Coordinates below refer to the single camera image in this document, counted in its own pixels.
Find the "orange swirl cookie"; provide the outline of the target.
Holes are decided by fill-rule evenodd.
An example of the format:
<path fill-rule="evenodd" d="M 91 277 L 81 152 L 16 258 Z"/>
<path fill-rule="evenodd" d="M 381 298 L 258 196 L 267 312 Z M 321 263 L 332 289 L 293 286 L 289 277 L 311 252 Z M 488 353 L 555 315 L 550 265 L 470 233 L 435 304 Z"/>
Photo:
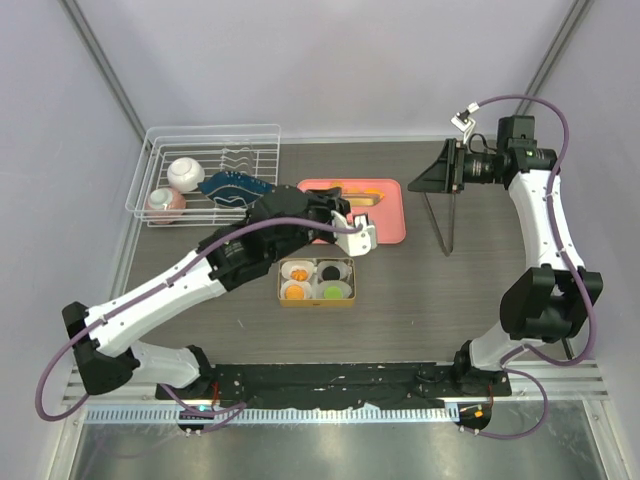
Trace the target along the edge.
<path fill-rule="evenodd" d="M 290 277 L 292 280 L 298 281 L 298 282 L 303 282 L 306 281 L 309 277 L 309 274 L 306 270 L 304 269 L 297 269 L 297 270 L 293 270 L 290 274 Z"/>

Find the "large orange round cookie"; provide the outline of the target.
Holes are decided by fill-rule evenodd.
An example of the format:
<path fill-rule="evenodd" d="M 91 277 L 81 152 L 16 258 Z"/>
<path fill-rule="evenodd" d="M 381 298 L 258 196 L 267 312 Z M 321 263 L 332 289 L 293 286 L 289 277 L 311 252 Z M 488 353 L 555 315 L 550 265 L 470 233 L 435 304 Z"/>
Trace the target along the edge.
<path fill-rule="evenodd" d="M 306 298 L 305 290 L 301 285 L 291 284 L 284 290 L 284 298 L 286 300 L 304 300 Z"/>

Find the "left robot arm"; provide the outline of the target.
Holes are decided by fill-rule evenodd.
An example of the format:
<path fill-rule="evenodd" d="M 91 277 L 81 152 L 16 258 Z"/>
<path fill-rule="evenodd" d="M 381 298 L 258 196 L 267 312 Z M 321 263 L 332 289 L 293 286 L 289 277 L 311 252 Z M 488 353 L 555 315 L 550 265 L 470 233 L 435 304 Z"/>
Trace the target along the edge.
<path fill-rule="evenodd" d="M 90 396 L 131 380 L 167 386 L 181 398 L 205 397 L 213 368 L 195 346 L 182 349 L 141 337 L 189 308 L 266 275 L 282 258 L 321 239 L 335 243 L 362 233 L 346 218 L 350 207 L 334 191 L 280 186 L 259 198 L 243 220 L 217 229 L 178 264 L 102 305 L 67 305 L 63 318 Z"/>

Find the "silver tin lid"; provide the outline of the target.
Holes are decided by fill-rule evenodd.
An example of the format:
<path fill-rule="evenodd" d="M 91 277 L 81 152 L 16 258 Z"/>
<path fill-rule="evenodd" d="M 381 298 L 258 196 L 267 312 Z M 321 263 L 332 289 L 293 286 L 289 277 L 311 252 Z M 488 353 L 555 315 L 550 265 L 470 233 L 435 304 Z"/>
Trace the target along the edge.
<path fill-rule="evenodd" d="M 384 196 L 380 194 L 361 193 L 345 195 L 344 199 L 349 202 L 351 207 L 373 207 L 379 204 L 384 199 Z"/>

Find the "black round cookie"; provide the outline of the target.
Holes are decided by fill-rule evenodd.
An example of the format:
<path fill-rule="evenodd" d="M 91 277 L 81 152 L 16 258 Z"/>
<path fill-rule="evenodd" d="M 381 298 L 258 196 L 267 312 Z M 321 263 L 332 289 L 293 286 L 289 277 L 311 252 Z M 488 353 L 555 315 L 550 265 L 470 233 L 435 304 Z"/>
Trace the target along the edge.
<path fill-rule="evenodd" d="M 339 280 L 340 278 L 341 272 L 336 266 L 328 266 L 322 271 L 322 279 L 324 281 Z"/>

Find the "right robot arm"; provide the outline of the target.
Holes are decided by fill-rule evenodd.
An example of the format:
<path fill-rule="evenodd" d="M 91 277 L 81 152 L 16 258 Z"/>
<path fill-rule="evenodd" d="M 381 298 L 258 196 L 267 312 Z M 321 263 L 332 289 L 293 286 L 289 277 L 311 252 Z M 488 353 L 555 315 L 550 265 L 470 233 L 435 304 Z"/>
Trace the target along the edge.
<path fill-rule="evenodd" d="M 525 351 L 544 359 L 540 346 L 593 327 L 603 279 L 588 271 L 577 253 L 561 201 L 560 161 L 553 150 L 538 146 L 534 118 L 501 118 L 495 148 L 482 152 L 468 144 L 472 120 L 457 122 L 463 138 L 446 140 L 435 162 L 409 183 L 409 191 L 456 195 L 468 183 L 503 185 L 517 211 L 526 255 L 525 272 L 501 299 L 498 322 L 465 342 L 436 380 L 463 396 L 481 396 L 507 381 L 510 360 Z"/>

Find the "green round cookie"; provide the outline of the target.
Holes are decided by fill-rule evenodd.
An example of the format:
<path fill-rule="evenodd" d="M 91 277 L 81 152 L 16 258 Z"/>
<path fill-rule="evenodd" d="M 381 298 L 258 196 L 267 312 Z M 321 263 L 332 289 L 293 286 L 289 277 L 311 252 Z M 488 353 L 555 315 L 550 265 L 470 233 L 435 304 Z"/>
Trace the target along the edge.
<path fill-rule="evenodd" d="M 339 300 L 344 297 L 342 289 L 337 285 L 327 286 L 323 291 L 323 298 L 329 300 Z"/>

